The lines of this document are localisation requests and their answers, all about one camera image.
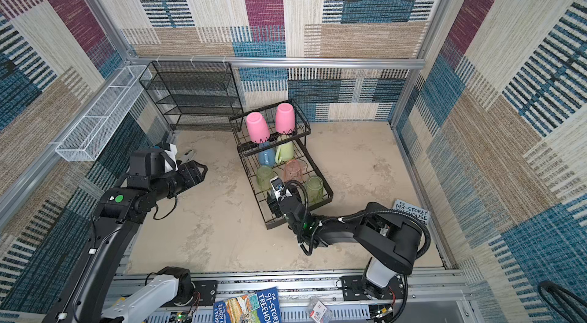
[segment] book cover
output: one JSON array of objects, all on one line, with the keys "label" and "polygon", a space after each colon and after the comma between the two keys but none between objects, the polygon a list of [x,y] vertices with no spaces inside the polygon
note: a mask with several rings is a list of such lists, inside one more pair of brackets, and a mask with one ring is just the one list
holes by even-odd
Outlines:
[{"label": "book cover", "polygon": [[281,323],[277,288],[214,303],[214,323]]}]

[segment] mounting plate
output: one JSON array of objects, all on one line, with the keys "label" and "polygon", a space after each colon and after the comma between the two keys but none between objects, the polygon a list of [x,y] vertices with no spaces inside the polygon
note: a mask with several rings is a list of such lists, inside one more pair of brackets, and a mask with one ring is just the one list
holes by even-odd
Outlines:
[{"label": "mounting plate", "polygon": [[[200,306],[212,306],[214,304],[214,301],[216,300],[216,287],[218,286],[218,281],[216,280],[209,280],[209,281],[192,281],[192,284],[194,284],[194,288],[196,291],[200,292]],[[193,300],[187,304],[185,307],[187,309],[190,308],[191,304],[193,303]],[[173,304],[173,303],[165,303],[163,304],[161,307],[165,308],[167,306],[175,306],[178,307],[177,305]]]},{"label": "mounting plate", "polygon": [[[363,294],[363,285],[361,284],[362,278],[363,275],[341,276],[342,296],[345,301],[371,300],[371,298]],[[392,289],[397,300],[403,299],[403,288],[400,288],[400,284],[402,283],[400,275],[395,275],[389,280],[388,287]],[[389,289],[382,298],[382,300],[387,299],[393,300],[392,293],[389,292]]]}]

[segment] pink cup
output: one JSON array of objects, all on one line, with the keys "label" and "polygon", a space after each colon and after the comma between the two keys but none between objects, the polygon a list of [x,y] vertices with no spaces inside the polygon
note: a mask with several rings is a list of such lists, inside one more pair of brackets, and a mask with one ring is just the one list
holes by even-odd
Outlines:
[{"label": "pink cup", "polygon": [[279,134],[290,134],[295,129],[295,111],[290,103],[281,103],[277,106],[275,115],[275,130]]},{"label": "pink cup", "polygon": [[253,112],[246,116],[246,128],[249,131],[251,141],[254,143],[267,142],[269,139],[269,127],[265,118],[259,112]]}]

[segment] blue cup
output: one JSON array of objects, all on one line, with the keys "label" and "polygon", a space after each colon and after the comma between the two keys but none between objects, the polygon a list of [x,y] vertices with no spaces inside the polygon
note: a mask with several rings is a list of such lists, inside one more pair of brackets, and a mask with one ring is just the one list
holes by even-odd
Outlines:
[{"label": "blue cup", "polygon": [[[263,142],[259,144],[260,148],[265,148],[269,146],[269,141]],[[267,149],[265,151],[261,151],[258,155],[259,164],[267,165],[267,166],[274,166],[275,165],[275,150]]]}]

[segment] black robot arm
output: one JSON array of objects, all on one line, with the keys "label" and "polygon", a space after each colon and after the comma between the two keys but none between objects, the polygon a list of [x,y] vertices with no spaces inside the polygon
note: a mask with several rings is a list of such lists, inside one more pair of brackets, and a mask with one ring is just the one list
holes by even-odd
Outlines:
[{"label": "black robot arm", "polygon": [[[274,178],[272,192],[269,199],[279,207],[273,209],[287,220],[306,255],[316,247],[360,243],[386,268],[409,275],[415,260],[430,246],[430,233],[421,220],[377,202],[369,202],[364,210],[352,215],[321,216],[309,213],[305,189],[295,180],[283,184],[280,178]],[[418,250],[422,234],[424,245]]]},{"label": "black robot arm", "polygon": [[175,163],[161,148],[133,152],[128,173],[100,198],[82,255],[43,323],[101,321],[110,282],[147,213],[157,201],[177,197],[203,181],[208,171],[206,166],[189,161],[176,171],[165,172],[165,163],[175,169]]}]

